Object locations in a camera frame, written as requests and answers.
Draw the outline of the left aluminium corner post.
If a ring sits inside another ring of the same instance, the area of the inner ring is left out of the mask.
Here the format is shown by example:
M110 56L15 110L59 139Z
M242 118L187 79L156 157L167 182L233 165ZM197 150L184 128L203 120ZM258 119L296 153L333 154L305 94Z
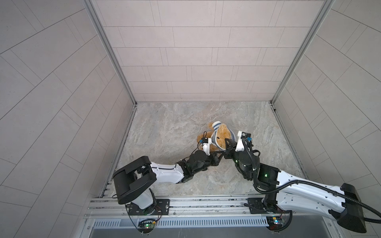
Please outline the left aluminium corner post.
M105 51L106 53L108 54L109 58L110 58L110 62L112 64L112 66L114 67L118 77L120 78L122 84L124 85L126 91L127 91L127 94L129 96L129 98L131 99L134 107L137 106L137 101L135 100L135 97L131 91L131 88L129 87L128 85L128 82L126 80L126 77L122 71L122 68L118 62L118 59L116 57L116 54L109 42L109 39L107 38L107 35L106 35L106 32L102 26L102 23L100 21L100 18L98 17L97 13L96 13L96 10L94 8L94 5L92 3L92 1L90 0L84 0L83 1L83 4L84 4L84 7L89 15L89 18L90 20L92 21L93 25L94 25L94 28L100 38L100 41L102 43L102 45L104 46L105 48Z

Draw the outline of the left small circuit board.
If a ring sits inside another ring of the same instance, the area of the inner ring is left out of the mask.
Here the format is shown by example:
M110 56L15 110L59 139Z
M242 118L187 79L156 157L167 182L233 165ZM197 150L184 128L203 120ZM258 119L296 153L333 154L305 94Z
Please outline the left small circuit board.
M156 219L144 219L142 221L139 221L138 228L139 229L154 229L157 224Z

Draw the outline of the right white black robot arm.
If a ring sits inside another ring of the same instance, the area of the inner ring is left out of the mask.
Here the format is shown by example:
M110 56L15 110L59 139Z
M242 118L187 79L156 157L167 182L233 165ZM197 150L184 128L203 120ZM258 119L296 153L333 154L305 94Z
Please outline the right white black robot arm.
M250 138L225 140L225 158L232 159L239 173L265 195L263 204L271 212L314 213L355 233L366 233L366 219L359 194L353 185L326 185L293 176L260 162Z

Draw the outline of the white ventilation grille strip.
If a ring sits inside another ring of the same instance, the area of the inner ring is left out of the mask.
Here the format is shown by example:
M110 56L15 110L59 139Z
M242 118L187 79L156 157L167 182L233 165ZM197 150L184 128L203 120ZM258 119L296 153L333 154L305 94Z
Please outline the white ventilation grille strip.
M132 229L139 220L132 222L126 219L96 219L93 227L96 229ZM268 227L266 217L170 217L162 218L155 226L157 228L220 228L220 227Z

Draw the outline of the aluminium mounting rail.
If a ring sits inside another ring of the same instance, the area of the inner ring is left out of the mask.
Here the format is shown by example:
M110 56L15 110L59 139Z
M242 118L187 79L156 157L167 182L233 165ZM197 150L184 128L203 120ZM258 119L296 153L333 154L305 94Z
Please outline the aluminium mounting rail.
M251 214L244 206L248 198L264 198L260 194L224 195L224 196L172 196L158 197L169 199L169 214L159 216L130 216L127 205L121 205L116 199L95 198L90 201L85 219L97 218L170 218L170 217L249 217L249 216L280 216L285 214ZM277 195L276 206L282 210L291 210L297 215L318 215L327 217L335 202L328 195L307 199L291 193L280 192Z

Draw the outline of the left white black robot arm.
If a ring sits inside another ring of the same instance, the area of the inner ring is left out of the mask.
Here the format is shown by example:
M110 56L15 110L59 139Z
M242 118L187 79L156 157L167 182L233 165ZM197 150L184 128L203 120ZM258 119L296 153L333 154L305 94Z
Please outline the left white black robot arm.
M189 159L182 159L174 165L162 165L151 162L142 156L116 170L112 179L119 204L134 203L144 210L156 203L154 194L149 190L154 183L185 183L195 174L218 166L223 157L222 151L207 155L197 150Z

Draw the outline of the brown teddy bear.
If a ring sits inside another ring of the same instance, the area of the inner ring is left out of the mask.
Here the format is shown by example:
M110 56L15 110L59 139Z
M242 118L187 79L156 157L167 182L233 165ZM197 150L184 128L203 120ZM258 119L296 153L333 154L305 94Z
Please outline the brown teddy bear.
M199 146L202 146L203 138L210 138L210 152L214 151L225 151L226 150L226 142L225 139L230 139L235 141L235 135L232 130L230 130L226 124L221 121L216 121L214 123L209 124L209 128L211 131L204 132L197 137L197 142Z

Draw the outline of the small circuit board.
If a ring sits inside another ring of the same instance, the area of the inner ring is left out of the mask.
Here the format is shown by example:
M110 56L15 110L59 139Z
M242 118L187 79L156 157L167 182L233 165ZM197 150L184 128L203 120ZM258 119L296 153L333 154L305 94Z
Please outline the small circuit board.
M268 229L270 231L280 230L283 227L283 220L280 216L268 216L266 217L268 223Z
M139 229L154 229L157 224L156 219L144 219L142 221L139 221L138 228Z

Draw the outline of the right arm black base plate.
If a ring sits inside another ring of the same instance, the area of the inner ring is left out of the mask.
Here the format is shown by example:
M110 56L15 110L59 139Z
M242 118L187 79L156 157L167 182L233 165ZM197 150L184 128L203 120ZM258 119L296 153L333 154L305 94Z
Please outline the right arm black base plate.
M290 211L285 211L278 208L276 205L265 205L264 198L248 198L244 206L249 208L251 214L288 214Z

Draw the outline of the right small circuit board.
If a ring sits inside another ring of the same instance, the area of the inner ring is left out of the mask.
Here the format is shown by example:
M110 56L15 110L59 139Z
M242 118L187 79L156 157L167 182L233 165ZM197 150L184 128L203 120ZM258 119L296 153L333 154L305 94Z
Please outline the right small circuit board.
M283 227L283 220L280 216L268 216L266 217L268 223L268 229L270 231L280 230Z

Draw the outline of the aluminium corner post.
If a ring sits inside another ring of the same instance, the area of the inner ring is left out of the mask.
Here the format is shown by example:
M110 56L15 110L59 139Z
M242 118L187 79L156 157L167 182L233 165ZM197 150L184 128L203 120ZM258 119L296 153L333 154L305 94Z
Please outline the aluminium corner post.
M137 106L137 101L135 100L135 97L131 91L131 88L129 87L128 85L128 82L126 80L126 77L122 71L122 68L118 62L118 59L116 57L116 54L109 42L109 39L107 38L107 35L106 35L106 32L102 26L102 23L100 21L100 18L98 17L97 13L96 13L96 10L94 8L94 5L92 3L92 1L90 0L84 0L83 1L83 4L84 4L84 7L89 15L89 18L90 20L92 21L93 25L94 25L94 28L100 38L100 41L102 43L102 45L104 46L105 48L105 51L106 53L108 54L109 58L110 58L110 62L112 64L112 66L114 67L118 77L120 78L122 84L124 85L126 91L127 91L127 94L129 96L129 98L131 99L134 107Z
M300 60L302 59L303 55L305 54L306 50L308 49L309 45L311 44L314 36L317 34L317 31L319 30L320 26L322 25L323 21L325 20L327 14L329 13L334 2L335 2L335 0L326 0L323 2L319 12L317 13L316 18L314 19L311 27L309 28L301 46L298 49L294 59L292 60L284 78L282 79L274 97L270 101L270 103L273 107L275 107L275 103L276 103L277 99L279 98L282 90L285 88L288 80L291 78L294 70L298 66Z

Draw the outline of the blue white striped knit sweater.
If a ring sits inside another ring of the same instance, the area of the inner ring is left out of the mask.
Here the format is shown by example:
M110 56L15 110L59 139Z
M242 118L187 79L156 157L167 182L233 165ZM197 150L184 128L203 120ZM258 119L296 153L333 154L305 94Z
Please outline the blue white striped knit sweater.
M232 130L230 130L226 124L221 121L216 121L211 124L213 130L210 138L211 144L218 148L220 151L226 150L225 139L230 139L236 141L235 135Z

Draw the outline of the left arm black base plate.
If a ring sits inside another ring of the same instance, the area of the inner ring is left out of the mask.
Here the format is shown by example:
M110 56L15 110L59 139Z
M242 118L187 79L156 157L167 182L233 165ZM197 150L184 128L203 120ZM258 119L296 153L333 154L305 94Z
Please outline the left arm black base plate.
M127 204L127 212L130 216L159 216L169 214L169 199L157 199L152 205L141 209L134 203Z

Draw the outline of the right aluminium corner post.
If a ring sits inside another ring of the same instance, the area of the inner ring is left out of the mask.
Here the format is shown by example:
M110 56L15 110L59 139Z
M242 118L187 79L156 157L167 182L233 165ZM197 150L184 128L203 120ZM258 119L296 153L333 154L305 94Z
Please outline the right aluminium corner post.
M325 20L327 14L329 13L334 2L335 2L335 0L326 0L323 2L319 12L317 13L316 18L314 19L311 27L309 28L301 46L298 49L294 59L292 60L284 78L282 79L274 97L270 101L270 103L273 107L275 107L275 103L276 103L277 99L279 98L282 90L285 88L288 80L291 78L294 70L298 66L300 60L302 59L303 55L305 54L306 50L308 49L309 45L311 44L314 36L317 34L317 31L319 30L320 26L322 25L323 21Z

